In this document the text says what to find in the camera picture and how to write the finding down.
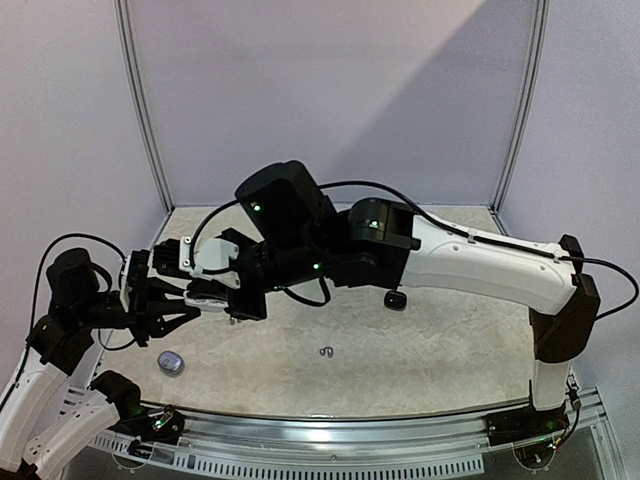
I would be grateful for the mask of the white oval charging case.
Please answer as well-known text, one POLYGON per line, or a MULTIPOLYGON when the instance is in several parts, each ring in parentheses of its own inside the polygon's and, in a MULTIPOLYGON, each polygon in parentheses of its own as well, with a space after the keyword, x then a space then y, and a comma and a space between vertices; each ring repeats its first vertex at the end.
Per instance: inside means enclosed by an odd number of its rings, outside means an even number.
POLYGON ((220 313, 224 312, 228 304, 224 300, 216 298, 195 298, 185 293, 183 295, 184 303, 187 306, 197 308, 201 312, 220 313))

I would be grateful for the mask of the silver blue charging case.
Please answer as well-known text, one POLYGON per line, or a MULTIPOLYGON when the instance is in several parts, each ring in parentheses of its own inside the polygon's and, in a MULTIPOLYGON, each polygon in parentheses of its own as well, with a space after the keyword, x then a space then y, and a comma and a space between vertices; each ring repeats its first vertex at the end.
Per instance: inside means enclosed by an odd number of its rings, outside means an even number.
POLYGON ((168 376, 179 376, 185 370, 184 359, 173 351, 163 351, 157 358, 160 371, 168 376))

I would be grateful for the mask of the glossy black earbud charging case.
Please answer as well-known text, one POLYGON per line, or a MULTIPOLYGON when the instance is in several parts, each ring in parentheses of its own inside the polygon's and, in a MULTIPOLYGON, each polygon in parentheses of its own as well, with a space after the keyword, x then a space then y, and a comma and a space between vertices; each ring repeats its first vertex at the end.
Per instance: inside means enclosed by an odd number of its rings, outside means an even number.
POLYGON ((384 306, 392 311, 402 312, 407 306, 407 296, 405 293, 395 290, 387 291, 384 295, 384 306))

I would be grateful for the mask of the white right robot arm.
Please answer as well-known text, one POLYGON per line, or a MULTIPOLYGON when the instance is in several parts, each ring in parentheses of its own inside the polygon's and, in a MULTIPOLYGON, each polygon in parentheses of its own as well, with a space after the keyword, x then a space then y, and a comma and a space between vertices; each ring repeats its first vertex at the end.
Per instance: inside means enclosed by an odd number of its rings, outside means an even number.
POLYGON ((434 287, 520 304, 529 310, 535 363, 531 403, 518 412, 517 427, 537 436, 554 422, 570 364, 600 307, 575 238, 539 245, 459 227, 401 196, 337 211, 296 160, 254 173, 235 197, 262 239, 238 239, 232 316, 262 320, 269 292, 325 278, 337 287, 434 287))

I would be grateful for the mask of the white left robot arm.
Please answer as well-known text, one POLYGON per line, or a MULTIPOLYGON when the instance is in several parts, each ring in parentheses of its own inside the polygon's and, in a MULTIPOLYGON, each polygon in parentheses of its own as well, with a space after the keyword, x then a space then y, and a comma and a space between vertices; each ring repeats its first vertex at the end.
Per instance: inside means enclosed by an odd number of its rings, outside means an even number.
POLYGON ((133 437, 132 450, 145 443, 177 444, 185 419, 173 406, 141 404, 140 387, 107 370, 91 381, 71 412, 40 434, 34 426, 56 391, 93 346, 93 331, 128 330, 145 347, 196 319, 183 290, 147 274, 149 253, 133 253, 125 263, 124 290, 84 248, 59 254, 47 268, 48 312, 31 328, 13 381, 1 401, 1 476, 52 479, 97 435, 112 429, 133 437))

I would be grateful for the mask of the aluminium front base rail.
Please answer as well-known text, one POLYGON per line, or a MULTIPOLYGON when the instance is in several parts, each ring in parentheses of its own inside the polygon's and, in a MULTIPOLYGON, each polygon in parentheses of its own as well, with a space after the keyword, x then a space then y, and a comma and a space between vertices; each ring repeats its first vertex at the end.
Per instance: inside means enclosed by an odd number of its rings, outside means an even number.
POLYGON ((258 443, 292 449, 409 450, 435 455, 480 453, 487 472, 463 479, 621 479, 625 475, 599 393, 585 389, 570 425, 556 433, 496 444, 488 411, 439 416, 339 420, 243 417, 187 409, 178 440, 258 443))

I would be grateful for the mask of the aluminium left corner post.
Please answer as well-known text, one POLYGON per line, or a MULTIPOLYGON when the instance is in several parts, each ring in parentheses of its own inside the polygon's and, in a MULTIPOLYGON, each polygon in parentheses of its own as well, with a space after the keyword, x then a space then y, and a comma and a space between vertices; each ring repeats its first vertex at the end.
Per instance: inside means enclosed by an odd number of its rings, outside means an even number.
POLYGON ((153 123, 148 107, 142 72, 134 39, 133 18, 129 1, 114 1, 116 23, 119 30, 125 73, 129 83, 134 113, 139 132, 161 205, 167 214, 174 208, 169 182, 162 163, 153 123))

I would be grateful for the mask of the aluminium corner post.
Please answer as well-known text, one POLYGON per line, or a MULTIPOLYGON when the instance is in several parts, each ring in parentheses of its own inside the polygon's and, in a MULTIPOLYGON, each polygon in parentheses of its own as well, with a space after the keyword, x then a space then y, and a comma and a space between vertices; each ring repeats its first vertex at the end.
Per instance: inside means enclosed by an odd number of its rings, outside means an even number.
POLYGON ((550 2, 547 0, 535 1, 534 6, 535 9, 523 78, 517 102, 516 116, 506 151, 504 165, 499 175, 492 201, 489 204, 489 210, 495 217, 500 215, 500 212, 506 202, 511 179, 514 174, 518 155, 524 140, 527 121, 533 104, 537 78, 540 70, 550 2))
POLYGON ((129 83, 134 113, 139 132, 161 205, 167 214, 174 208, 169 182, 162 163, 153 123, 148 107, 142 72, 134 39, 133 18, 129 1, 114 1, 116 23, 119 30, 125 73, 129 83))

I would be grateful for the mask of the aluminium right corner post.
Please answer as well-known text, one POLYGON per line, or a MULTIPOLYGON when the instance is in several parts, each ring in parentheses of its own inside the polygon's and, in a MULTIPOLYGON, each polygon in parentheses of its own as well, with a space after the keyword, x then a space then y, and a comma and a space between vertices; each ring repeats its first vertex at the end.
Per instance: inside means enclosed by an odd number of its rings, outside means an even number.
POLYGON ((506 202, 511 179, 514 174, 518 155, 524 140, 527 121, 533 104, 537 78, 540 70, 550 2, 547 0, 535 1, 534 6, 535 9, 523 78, 517 102, 516 116, 506 151, 504 165, 499 175, 492 201, 489 204, 489 210, 495 217, 500 215, 500 212, 506 202))

